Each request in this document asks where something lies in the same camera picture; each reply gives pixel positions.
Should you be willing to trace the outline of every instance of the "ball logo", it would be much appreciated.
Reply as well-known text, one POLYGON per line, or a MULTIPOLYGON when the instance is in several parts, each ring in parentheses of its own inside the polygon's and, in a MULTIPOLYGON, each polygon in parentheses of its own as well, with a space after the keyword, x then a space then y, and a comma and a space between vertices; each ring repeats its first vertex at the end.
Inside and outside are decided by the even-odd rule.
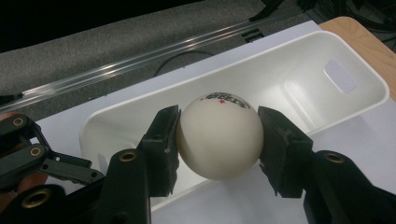
POLYGON ((250 105, 247 102, 243 101, 242 99, 237 99, 234 95, 232 95, 230 93, 213 92, 213 93, 208 94, 204 98, 201 98, 200 101, 203 101, 205 99, 207 99, 207 100, 218 99, 219 103, 221 105, 226 104, 226 102, 230 102, 230 103, 238 105, 242 108, 250 109, 250 105))

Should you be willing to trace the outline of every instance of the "human hand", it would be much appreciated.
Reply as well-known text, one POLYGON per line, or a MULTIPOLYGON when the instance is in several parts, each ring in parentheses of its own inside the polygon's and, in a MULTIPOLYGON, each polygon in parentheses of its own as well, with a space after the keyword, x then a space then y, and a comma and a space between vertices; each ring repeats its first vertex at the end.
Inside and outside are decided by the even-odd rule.
MULTIPOLYGON (((0 114, 0 120, 7 119, 16 114, 18 113, 12 112, 12 113, 0 114)), ((16 146, 14 148, 14 150, 19 150, 19 149, 21 149, 21 146, 16 146)), ((35 172, 24 177, 20 182, 20 184, 18 185, 18 189, 16 191, 0 193, 0 214, 6 209, 6 207, 12 202, 12 200, 18 196, 19 193, 31 189, 32 187, 45 184, 47 178, 48 178, 47 175, 43 173, 35 172)))

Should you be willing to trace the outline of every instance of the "white tray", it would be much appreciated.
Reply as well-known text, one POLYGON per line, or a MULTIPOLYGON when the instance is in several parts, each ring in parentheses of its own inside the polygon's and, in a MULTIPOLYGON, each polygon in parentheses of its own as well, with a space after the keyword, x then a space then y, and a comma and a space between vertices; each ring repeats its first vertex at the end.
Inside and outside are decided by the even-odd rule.
MULTIPOLYGON (((229 50, 215 57, 221 60, 232 54, 229 50)), ((184 72, 199 65, 186 67, 184 72)), ((308 135, 389 97, 385 81, 350 46, 337 35, 319 31, 95 112, 80 132, 81 155, 105 173, 115 152, 137 146, 160 109, 179 105, 183 110, 195 98, 213 91, 238 95, 255 108, 264 105, 279 110, 308 135)), ((174 195, 153 199, 152 209, 207 182, 179 159, 174 195)))

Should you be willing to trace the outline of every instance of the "ping pong ball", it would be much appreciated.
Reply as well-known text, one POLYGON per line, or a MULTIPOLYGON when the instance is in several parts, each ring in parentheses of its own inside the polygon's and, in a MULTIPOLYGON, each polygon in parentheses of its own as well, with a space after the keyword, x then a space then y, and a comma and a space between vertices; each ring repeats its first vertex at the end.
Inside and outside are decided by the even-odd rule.
POLYGON ((214 92, 197 98, 177 124, 177 149, 196 174, 208 179, 241 175, 260 157, 259 115, 242 98, 214 92))

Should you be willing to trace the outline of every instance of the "wooden table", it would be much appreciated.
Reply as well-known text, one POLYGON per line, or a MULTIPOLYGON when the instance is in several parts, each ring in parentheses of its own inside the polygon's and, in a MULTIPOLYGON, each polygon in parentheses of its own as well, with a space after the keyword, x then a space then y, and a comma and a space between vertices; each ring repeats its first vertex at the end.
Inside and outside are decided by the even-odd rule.
POLYGON ((360 23, 349 17, 338 17, 319 25, 343 38, 370 64, 389 85, 390 97, 396 101, 396 54, 360 23))

